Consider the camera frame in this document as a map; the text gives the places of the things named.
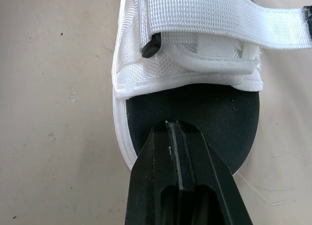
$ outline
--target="black plastic buckle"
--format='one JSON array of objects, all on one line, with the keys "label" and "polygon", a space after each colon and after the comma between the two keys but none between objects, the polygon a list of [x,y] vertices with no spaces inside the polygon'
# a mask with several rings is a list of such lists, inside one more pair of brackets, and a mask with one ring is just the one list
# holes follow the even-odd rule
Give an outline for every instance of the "black plastic buckle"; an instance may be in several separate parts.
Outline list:
[{"label": "black plastic buckle", "polygon": [[161,47],[161,34],[156,33],[152,35],[152,40],[149,41],[142,49],[142,57],[151,58],[154,56]]}]

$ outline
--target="white fabric upper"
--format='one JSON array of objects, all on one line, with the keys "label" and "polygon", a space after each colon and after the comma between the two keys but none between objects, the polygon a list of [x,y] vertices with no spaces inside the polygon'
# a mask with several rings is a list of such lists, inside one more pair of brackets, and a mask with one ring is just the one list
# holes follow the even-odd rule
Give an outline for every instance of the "white fabric upper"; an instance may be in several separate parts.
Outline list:
[{"label": "white fabric upper", "polygon": [[[191,83],[261,91],[259,46],[311,48],[302,9],[267,9],[250,0],[121,0],[113,62],[117,98]],[[141,50],[161,33],[151,58]]]}]

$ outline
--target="velcro strap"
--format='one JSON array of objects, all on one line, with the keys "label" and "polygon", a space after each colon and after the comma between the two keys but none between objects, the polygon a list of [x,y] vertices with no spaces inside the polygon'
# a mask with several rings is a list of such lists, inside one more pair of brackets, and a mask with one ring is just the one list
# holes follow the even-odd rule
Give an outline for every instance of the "velcro strap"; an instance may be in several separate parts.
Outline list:
[{"label": "velcro strap", "polygon": [[149,38],[161,32],[166,42],[189,42],[196,41],[201,33],[269,49],[312,47],[309,7],[270,9],[250,0],[147,0],[147,3]]}]

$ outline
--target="black insole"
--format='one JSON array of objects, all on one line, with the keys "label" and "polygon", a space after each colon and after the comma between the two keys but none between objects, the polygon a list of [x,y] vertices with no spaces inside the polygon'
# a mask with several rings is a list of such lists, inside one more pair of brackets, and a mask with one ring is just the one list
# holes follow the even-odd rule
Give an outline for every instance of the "black insole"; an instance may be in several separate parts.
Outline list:
[{"label": "black insole", "polygon": [[231,86],[191,84],[130,98],[127,116],[137,155],[154,125],[178,120],[195,125],[234,174],[254,142],[259,94]]}]

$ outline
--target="table surface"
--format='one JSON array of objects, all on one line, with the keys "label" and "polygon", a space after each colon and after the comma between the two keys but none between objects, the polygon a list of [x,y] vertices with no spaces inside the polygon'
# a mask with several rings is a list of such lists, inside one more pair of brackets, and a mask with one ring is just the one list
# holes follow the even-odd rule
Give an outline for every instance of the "table surface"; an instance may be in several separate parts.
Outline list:
[{"label": "table surface", "polygon": [[[111,85],[119,3],[0,0],[1,224],[124,223],[130,172]],[[258,132],[234,176],[255,225],[311,224],[311,55],[262,53]]]}]

